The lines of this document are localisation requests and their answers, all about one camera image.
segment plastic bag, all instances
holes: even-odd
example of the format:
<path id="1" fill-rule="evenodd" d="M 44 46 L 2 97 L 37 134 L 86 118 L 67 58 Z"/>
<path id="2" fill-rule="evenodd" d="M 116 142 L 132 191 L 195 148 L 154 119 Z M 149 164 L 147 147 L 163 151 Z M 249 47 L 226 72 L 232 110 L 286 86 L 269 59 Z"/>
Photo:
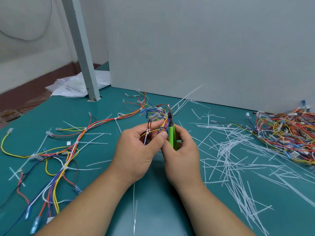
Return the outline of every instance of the plastic bag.
<path id="1" fill-rule="evenodd" d="M 104 88 L 111 84 L 111 76 L 109 71 L 95 70 L 95 76 L 98 89 Z M 53 95 L 61 95 L 65 97 L 84 97 L 88 94 L 83 79 L 82 72 L 76 76 L 57 79 L 54 84 L 47 86 L 47 90 Z"/>

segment gray wire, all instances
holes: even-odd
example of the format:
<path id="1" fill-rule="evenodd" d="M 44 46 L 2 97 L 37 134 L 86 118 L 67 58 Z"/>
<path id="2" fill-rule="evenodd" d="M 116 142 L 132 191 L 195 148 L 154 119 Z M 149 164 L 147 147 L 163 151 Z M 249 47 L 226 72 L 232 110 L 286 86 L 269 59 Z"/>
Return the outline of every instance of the gray wire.
<path id="1" fill-rule="evenodd" d="M 48 18 L 48 22 L 46 24 L 46 27 L 43 31 L 43 33 L 36 37 L 35 39 L 21 39 L 21 38 L 18 38 L 18 37 L 14 37 L 14 36 L 11 36 L 11 35 L 8 35 L 7 33 L 3 32 L 2 30 L 0 30 L 0 33 L 8 38 L 11 38 L 11 39 L 17 39 L 17 40 L 21 40 L 21 41 L 26 41 L 26 42 L 30 42 L 30 41 L 36 41 L 38 39 L 41 39 L 45 33 L 47 32 L 48 30 L 48 27 L 49 27 L 49 24 L 50 24 L 50 19 L 51 19 L 51 13 L 53 12 L 53 0 L 50 0 L 50 14 L 49 14 L 49 18 Z"/>

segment right hand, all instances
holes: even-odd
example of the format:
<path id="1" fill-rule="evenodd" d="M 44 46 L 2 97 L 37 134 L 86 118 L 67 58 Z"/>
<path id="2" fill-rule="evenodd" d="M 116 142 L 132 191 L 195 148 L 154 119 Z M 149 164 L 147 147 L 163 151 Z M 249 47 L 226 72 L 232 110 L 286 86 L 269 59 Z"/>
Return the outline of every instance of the right hand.
<path id="1" fill-rule="evenodd" d="M 168 140 L 161 148 L 165 159 L 165 172 L 169 182 L 177 191 L 185 187 L 203 184 L 200 175 L 199 151 L 196 143 L 185 128 L 175 126 L 179 150 L 175 151 Z"/>

